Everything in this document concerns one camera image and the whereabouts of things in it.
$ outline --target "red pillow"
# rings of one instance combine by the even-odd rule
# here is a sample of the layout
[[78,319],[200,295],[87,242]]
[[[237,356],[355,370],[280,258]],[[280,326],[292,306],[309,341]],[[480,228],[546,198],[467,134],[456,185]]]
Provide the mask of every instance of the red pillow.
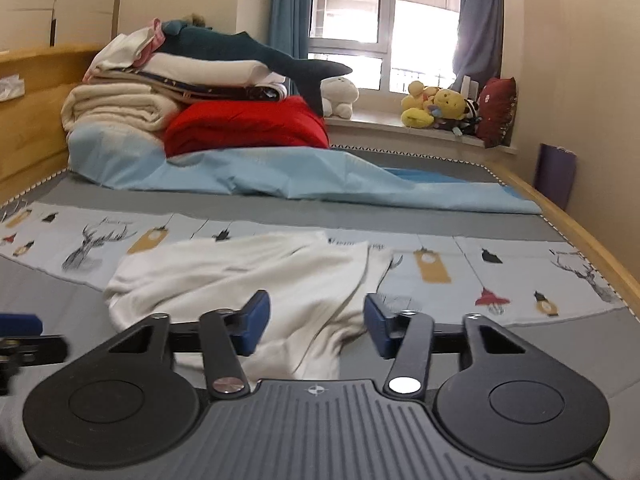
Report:
[[480,92],[479,115],[476,137],[484,140],[486,148],[500,144],[513,126],[518,98],[516,80],[492,77]]
[[324,120],[299,96],[280,102],[206,101],[178,115],[164,134],[166,156],[215,148],[328,148]]

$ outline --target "blue curtain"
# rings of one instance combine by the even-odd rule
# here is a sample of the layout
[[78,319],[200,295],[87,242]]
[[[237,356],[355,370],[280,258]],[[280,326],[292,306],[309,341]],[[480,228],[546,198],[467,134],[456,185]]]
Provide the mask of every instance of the blue curtain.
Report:
[[503,21],[504,0],[460,0],[458,46],[453,57],[456,81],[452,89],[460,90],[465,75],[478,81],[480,88],[500,75]]
[[309,52],[311,0],[271,0],[269,46],[299,59]]

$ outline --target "blue clamp pad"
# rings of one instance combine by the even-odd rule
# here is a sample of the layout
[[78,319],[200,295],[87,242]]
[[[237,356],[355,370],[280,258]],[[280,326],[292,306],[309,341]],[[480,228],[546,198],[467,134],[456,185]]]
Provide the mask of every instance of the blue clamp pad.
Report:
[[0,337],[42,334],[42,322],[33,314],[0,314]]
[[402,344],[404,330],[396,322],[398,315],[389,310],[378,294],[367,294],[364,299],[364,324],[369,331],[378,354],[393,359]]
[[254,353],[270,315],[271,301],[264,290],[256,292],[241,310],[231,315],[228,332],[236,354],[249,356]]

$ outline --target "mattress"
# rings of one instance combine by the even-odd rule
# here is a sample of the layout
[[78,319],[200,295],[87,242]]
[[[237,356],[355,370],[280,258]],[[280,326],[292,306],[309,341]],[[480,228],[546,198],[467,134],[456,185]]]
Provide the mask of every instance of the mattress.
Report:
[[[472,182],[495,182],[484,167],[424,156],[352,150],[379,166],[436,171]],[[415,210],[348,203],[287,201],[265,196],[217,196],[178,192],[131,192],[95,186],[62,174],[24,197],[54,205],[147,214],[181,213],[220,221],[247,220],[287,226],[318,226],[440,236],[561,242],[562,236],[540,216]],[[102,293],[0,258],[0,311],[33,312],[45,333],[64,335],[76,358],[115,334]],[[596,464],[616,479],[640,477],[640,324],[626,309],[581,319],[512,328],[595,383],[611,409],[609,433]],[[370,339],[347,344],[340,356],[342,379],[372,378],[382,383],[391,362],[382,360]],[[453,354],[432,359],[429,388],[457,371]],[[27,467],[37,457],[24,433],[21,409],[28,392],[62,365],[25,368],[14,379],[11,397],[0,399],[0,443]],[[196,370],[178,370],[202,386]]]

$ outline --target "white blanket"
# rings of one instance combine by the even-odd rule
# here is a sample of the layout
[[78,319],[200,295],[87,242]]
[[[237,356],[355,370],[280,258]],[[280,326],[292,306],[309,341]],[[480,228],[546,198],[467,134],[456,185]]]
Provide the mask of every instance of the white blanket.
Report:
[[180,113],[168,97],[155,94],[151,86],[139,83],[80,85],[62,106],[62,126],[70,132],[78,124],[124,123],[145,132],[160,132]]
[[[189,322],[209,310],[239,310],[264,289],[271,317],[255,353],[242,361],[247,378],[332,380],[341,343],[364,331],[364,297],[378,289],[390,261],[390,252],[366,242],[329,244],[324,232],[195,239],[127,256],[105,297],[124,330],[153,312]],[[199,354],[177,359],[202,367]]]
[[206,61],[156,52],[140,70],[161,77],[204,86],[245,87],[284,83],[284,77],[254,60]]

